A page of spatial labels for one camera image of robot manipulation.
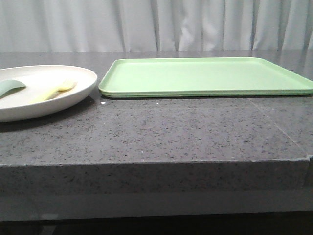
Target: countertop seam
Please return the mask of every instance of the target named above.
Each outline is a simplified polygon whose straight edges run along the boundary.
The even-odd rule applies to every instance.
[[[257,104],[255,104],[251,99],[249,101],[262,113],[264,114],[274,125],[277,127],[284,135],[286,135],[299,149],[301,149],[306,155],[308,154],[304,148],[302,148],[290,135],[288,135],[269,115],[266,114]]]

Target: curtain fold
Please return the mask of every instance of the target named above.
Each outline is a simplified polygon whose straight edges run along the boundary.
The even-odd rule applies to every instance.
[[[0,0],[0,52],[313,49],[313,0]]]

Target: floor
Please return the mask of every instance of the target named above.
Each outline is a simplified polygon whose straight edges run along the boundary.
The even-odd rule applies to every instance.
[[[0,235],[312,235],[313,211],[0,223]]]

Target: white plate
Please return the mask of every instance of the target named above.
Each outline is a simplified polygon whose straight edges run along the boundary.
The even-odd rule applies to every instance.
[[[29,104],[32,99],[64,79],[77,82],[54,99]],[[0,70],[0,81],[16,79],[26,85],[21,91],[0,98],[0,122],[37,118],[66,109],[86,98],[95,87],[97,75],[88,69],[65,65],[37,65]]]

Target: tray rim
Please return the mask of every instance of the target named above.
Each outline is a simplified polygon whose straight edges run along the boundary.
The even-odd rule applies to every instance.
[[[209,60],[247,60],[252,62],[258,62],[261,64],[265,64],[266,66],[274,67],[275,69],[279,69],[280,71],[287,72],[292,76],[295,76],[297,79],[301,79],[300,82],[304,83],[311,83],[311,89],[276,89],[276,90],[197,90],[197,91],[163,91],[163,92],[117,92],[117,91],[107,91],[106,89],[102,89],[101,86],[105,82],[105,79],[112,73],[112,69],[116,67],[118,64],[121,63],[131,63],[131,62],[151,62],[151,61],[160,61],[160,62],[178,62],[184,60],[195,60],[195,61],[209,61]],[[182,58],[124,58],[115,60],[106,74],[104,75],[103,79],[100,81],[98,85],[98,89],[100,92],[107,96],[113,98],[132,98],[132,97],[142,97],[142,98],[149,98],[149,97],[195,97],[195,96],[288,96],[288,95],[311,95],[313,94],[313,81],[293,72],[290,71],[282,66],[279,66],[271,61],[260,57],[182,57]]]

